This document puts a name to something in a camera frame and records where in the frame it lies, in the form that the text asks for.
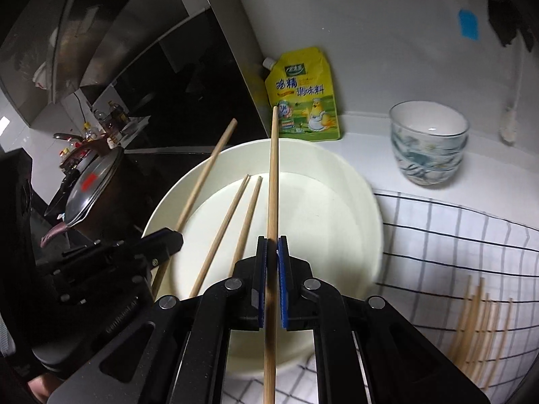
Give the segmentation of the left human hand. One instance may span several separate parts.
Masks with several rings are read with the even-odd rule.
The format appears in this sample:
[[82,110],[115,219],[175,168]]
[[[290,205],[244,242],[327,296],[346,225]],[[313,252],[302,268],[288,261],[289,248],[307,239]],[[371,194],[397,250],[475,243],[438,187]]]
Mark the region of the left human hand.
[[61,379],[49,373],[37,376],[27,382],[27,386],[41,403],[46,403],[52,393],[62,384]]

